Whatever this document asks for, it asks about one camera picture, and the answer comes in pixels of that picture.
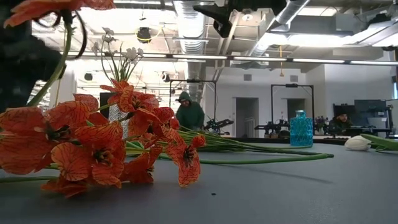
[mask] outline tabletop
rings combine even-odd
[[[0,223],[398,223],[398,154],[347,151],[326,144],[307,150],[335,158],[248,166],[202,164],[199,181],[184,189],[177,183],[177,167],[157,161],[152,185],[123,184],[120,190],[94,189],[70,199],[41,191],[43,182],[0,184]],[[277,156],[242,152],[200,157]]]

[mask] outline blue glass bottle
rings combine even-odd
[[[296,117],[290,119],[290,145],[312,146],[313,123],[312,118],[305,117],[304,110],[296,111]]]

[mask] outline door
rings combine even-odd
[[[296,117],[297,110],[305,110],[305,99],[287,99],[287,118]]]
[[[254,128],[259,120],[259,99],[236,98],[235,107],[236,138],[258,138],[258,131]]]

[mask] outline man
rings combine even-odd
[[[346,130],[352,125],[347,114],[344,111],[339,111],[329,122],[329,132],[330,134],[345,134]]]
[[[184,91],[180,94],[178,102],[181,105],[175,117],[180,122],[181,127],[196,131],[202,129],[205,113],[199,103],[192,101],[189,94]]]

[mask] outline orange flower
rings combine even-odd
[[[153,111],[159,107],[155,95],[134,91],[133,88],[125,88],[120,96],[119,109],[123,112],[134,112],[139,108]]]
[[[4,27],[10,25],[18,26],[25,21],[40,18],[42,15],[69,9],[70,11],[79,10],[81,7],[90,7],[96,10],[107,10],[115,8],[113,0],[26,0],[17,5],[12,12],[14,13],[4,23]]]
[[[163,147],[155,145],[151,147],[149,153],[143,152],[139,157],[129,163],[124,164],[124,170],[120,176],[120,181],[130,181],[132,184],[153,183],[154,179],[151,172],[154,170],[154,163],[162,153]]]
[[[171,108],[154,108],[153,113],[144,109],[138,109],[129,120],[129,136],[142,136],[146,132],[152,132],[162,137],[162,125],[168,123],[174,111]]]
[[[93,179],[100,185],[121,187],[119,176],[126,158],[123,129],[119,122],[76,130],[83,147],[66,142],[52,149],[52,160],[68,181]]]
[[[0,166],[8,173],[24,175],[39,171],[52,160],[51,149],[70,140],[73,128],[86,121],[88,107],[80,102],[60,103],[44,116],[37,107],[8,109],[0,114]]]
[[[107,85],[100,85],[99,87],[103,90],[108,90],[112,93],[115,93],[113,96],[109,97],[108,99],[108,103],[109,104],[114,104],[117,103],[119,104],[120,101],[120,96],[123,93],[123,90],[125,88],[132,88],[134,91],[134,87],[131,86],[130,84],[128,84],[128,82],[126,82],[125,80],[121,80],[120,82],[117,82],[116,80],[114,80],[113,78],[111,78],[112,84],[114,87],[112,86],[107,86]]]
[[[49,180],[46,184],[42,185],[42,190],[58,192],[68,198],[86,192],[87,183],[85,181],[70,182],[60,176],[58,180]]]
[[[178,166],[178,182],[181,187],[186,187],[197,181],[200,174],[200,160],[197,147],[206,144],[204,136],[195,136],[192,144],[169,145],[166,147],[167,155]]]
[[[105,125],[109,124],[108,119],[106,119],[100,112],[97,112],[99,104],[98,100],[91,95],[88,94],[73,94],[75,97],[75,101],[79,101],[88,106],[91,111],[90,117],[88,121],[94,125]]]
[[[170,119],[169,124],[170,124],[170,128],[172,128],[172,129],[175,129],[175,130],[180,129],[180,122],[175,118]]]

